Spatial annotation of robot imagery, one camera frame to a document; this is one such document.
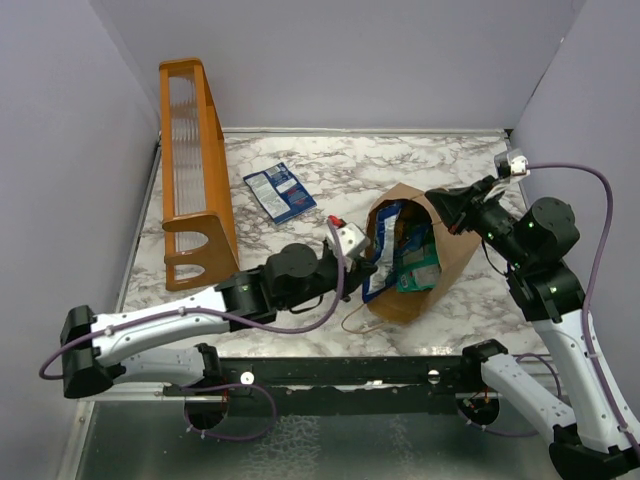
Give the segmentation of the blue Burts crisps packet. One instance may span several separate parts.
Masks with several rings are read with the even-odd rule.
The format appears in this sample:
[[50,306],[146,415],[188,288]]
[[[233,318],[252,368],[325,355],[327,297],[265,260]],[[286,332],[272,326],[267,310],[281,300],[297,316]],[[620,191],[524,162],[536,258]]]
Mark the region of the blue Burts crisps packet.
[[371,262],[377,270],[364,282],[362,300],[369,303],[395,285],[395,230],[404,202],[396,200],[381,206],[373,217]]

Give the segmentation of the brown paper bag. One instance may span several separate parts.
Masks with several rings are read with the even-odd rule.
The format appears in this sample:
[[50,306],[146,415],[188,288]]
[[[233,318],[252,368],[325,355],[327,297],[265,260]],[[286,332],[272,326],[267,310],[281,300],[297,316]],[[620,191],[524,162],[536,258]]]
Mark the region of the brown paper bag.
[[[475,233],[451,234],[424,197],[414,187],[399,183],[376,200],[368,213],[365,232],[371,240],[365,257],[371,261],[373,254],[372,234],[375,212],[396,200],[404,202],[395,230],[394,268],[395,285],[369,303],[363,305],[376,315],[382,324],[407,325],[425,314],[440,300],[461,275],[480,244]],[[396,290],[397,263],[401,250],[407,245],[423,245],[434,242],[441,266],[441,275],[433,289],[421,292],[400,293]]]

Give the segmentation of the dark blue snack packet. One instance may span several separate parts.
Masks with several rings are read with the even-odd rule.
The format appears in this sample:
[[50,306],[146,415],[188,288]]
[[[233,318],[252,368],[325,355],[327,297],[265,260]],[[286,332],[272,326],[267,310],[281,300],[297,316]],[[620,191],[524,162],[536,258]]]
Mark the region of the dark blue snack packet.
[[282,162],[249,174],[243,181],[276,225],[317,206],[308,190]]

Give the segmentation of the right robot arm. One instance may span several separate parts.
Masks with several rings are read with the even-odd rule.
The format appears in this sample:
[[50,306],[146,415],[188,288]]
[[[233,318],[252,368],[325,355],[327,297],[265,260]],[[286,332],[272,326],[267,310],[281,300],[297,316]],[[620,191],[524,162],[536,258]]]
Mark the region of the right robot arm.
[[616,479],[639,466],[639,422],[598,349],[581,283],[563,260],[579,239],[575,215],[565,202],[543,197],[515,218],[500,203],[507,183],[488,176],[425,197],[450,233],[477,233],[507,262],[509,293],[546,346],[569,400],[552,395],[494,340],[464,349],[470,360],[459,378],[469,390],[488,386],[506,398],[544,438],[561,478]]

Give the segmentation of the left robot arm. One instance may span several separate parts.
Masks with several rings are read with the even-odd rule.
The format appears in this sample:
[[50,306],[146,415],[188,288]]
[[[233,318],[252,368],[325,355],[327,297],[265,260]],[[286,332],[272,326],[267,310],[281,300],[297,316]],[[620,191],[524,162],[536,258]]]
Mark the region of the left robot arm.
[[328,244],[316,254],[293,243],[265,264],[181,300],[126,313],[75,307],[60,335],[63,395],[87,398],[128,382],[189,384],[210,394],[220,385],[220,369],[198,350],[170,353],[165,345],[245,328],[276,333],[278,312],[302,313],[304,303],[331,291],[344,300],[376,270],[361,255],[339,259]]

